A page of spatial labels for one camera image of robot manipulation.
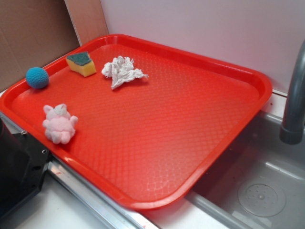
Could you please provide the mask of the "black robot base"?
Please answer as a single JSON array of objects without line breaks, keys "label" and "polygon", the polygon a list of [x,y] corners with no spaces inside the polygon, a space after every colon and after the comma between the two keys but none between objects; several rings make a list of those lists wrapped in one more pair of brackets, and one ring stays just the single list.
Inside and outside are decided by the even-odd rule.
[{"label": "black robot base", "polygon": [[29,133],[13,134],[0,122],[0,219],[37,195],[51,153]]}]

